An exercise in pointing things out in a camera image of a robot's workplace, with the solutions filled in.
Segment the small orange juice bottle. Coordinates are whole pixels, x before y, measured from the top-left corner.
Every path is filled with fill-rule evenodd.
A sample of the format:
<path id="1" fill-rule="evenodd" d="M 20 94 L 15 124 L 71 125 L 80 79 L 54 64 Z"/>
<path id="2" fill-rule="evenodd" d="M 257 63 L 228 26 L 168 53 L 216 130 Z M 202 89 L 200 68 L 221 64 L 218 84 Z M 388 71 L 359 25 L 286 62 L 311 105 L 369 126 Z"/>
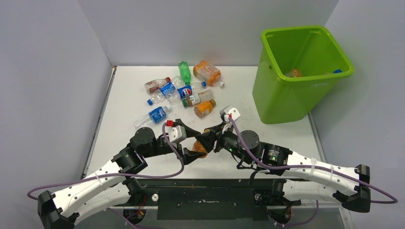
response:
<path id="1" fill-rule="evenodd" d="M 213 108 L 216 106 L 216 101 L 214 99 L 202 102 L 194 107 L 194 113 L 197 117 L 203 118 L 212 112 Z"/>

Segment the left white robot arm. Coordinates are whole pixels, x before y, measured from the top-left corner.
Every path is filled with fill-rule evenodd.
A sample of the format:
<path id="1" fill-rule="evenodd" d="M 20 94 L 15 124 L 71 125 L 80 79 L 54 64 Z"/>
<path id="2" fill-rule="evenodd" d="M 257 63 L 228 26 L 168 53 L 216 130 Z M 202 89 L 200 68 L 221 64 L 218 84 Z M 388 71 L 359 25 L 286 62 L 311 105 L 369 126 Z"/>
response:
<path id="1" fill-rule="evenodd" d="M 95 172 L 80 181 L 63 184 L 61 190 L 45 190 L 38 195 L 37 211 L 44 228 L 73 229 L 109 207 L 139 204 L 143 187 L 136 178 L 147 167 L 146 158 L 174 153 L 184 167 L 202 154 L 186 153 L 180 143 L 200 134 L 181 119 L 167 121 L 159 137 L 149 127 L 138 129 L 129 143 Z"/>

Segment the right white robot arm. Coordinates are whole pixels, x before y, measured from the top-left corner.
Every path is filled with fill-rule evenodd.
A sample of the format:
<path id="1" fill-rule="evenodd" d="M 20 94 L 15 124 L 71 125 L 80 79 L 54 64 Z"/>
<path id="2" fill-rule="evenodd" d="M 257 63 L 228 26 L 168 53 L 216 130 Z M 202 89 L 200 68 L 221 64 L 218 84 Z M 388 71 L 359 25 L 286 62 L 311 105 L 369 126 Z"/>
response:
<path id="1" fill-rule="evenodd" d="M 293 177 L 270 191 L 276 204 L 296 200 L 324 200 L 340 203 L 345 209 L 368 213 L 371 207 L 370 169 L 365 165 L 341 167 L 303 156 L 291 149 L 260 141 L 252 130 L 233 133 L 217 125 L 204 130 L 196 140 L 207 151 L 230 152 L 265 174 Z"/>

